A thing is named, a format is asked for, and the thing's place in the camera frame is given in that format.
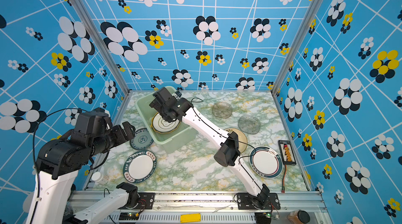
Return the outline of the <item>light green plastic bin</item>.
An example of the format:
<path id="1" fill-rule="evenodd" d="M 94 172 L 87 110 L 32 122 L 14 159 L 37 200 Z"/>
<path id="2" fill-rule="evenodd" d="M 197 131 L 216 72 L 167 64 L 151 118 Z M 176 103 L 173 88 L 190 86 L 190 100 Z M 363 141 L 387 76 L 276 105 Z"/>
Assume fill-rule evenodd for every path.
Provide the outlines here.
<path id="1" fill-rule="evenodd" d="M 180 123 L 178 128 L 171 133 L 161 134 L 152 129 L 152 119 L 155 115 L 157 115 L 158 112 L 154 108 L 151 108 L 149 104 L 154 100 L 153 94 L 155 92 L 156 91 L 152 91 L 151 94 L 141 97 L 136 102 L 138 114 L 145 123 L 145 126 L 152 136 L 154 142 L 165 147 L 178 146 L 180 148 L 182 145 L 194 140 L 196 138 L 197 131 L 184 123 Z"/>

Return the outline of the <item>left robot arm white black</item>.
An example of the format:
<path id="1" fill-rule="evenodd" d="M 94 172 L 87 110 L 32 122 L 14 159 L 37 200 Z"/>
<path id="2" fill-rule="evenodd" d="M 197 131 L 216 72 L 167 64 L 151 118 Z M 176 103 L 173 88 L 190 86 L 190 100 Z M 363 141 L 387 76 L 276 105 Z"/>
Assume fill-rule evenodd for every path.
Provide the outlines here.
<path id="1" fill-rule="evenodd" d="M 135 131 L 129 122 L 113 125 L 104 109 L 81 113 L 73 129 L 58 140 L 47 142 L 34 157 L 36 186 L 26 222 L 99 224 L 115 210 L 136 207 L 138 188 L 124 182 L 85 210 L 64 214 L 79 170 L 92 162 L 94 156 L 108 154 L 112 148 L 132 140 Z"/>

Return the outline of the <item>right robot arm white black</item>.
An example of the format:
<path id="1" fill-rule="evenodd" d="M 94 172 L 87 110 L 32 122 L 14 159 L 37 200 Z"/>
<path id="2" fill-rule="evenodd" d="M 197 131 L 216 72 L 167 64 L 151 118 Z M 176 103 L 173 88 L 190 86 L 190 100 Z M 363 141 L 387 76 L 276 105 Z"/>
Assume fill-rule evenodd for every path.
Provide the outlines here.
<path id="1" fill-rule="evenodd" d="M 153 101 L 149 106 L 155 109 L 168 122 L 180 121 L 197 130 L 217 148 L 215 161 L 229 168 L 243 183 L 251 197 L 254 208 L 264 210 L 268 206 L 276 207 L 270 199 L 270 189 L 247 168 L 244 156 L 239 151 L 238 136 L 216 126 L 186 98 L 176 97 L 167 88 L 153 93 Z"/>

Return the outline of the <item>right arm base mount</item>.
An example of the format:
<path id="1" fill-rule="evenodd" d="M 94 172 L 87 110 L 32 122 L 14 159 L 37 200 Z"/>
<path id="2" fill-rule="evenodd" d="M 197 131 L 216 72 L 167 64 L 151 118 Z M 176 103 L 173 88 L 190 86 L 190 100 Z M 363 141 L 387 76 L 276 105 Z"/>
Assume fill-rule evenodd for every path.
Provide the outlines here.
<path id="1" fill-rule="evenodd" d="M 269 199 L 264 206 L 258 206 L 257 200 L 248 193 L 237 193 L 234 195 L 233 200 L 237 204 L 239 210 L 280 210 L 281 204 L 276 193 L 270 193 Z"/>

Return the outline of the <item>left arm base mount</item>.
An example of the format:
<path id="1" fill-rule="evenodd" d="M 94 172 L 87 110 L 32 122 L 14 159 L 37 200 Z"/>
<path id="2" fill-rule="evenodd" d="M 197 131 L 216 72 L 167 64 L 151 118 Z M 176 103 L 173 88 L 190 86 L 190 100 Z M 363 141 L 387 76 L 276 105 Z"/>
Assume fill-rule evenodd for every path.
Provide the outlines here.
<path id="1" fill-rule="evenodd" d="M 155 193 L 150 192 L 139 192 L 138 193 L 138 203 L 134 207 L 136 210 L 145 209 L 149 210 L 153 208 L 155 202 Z"/>

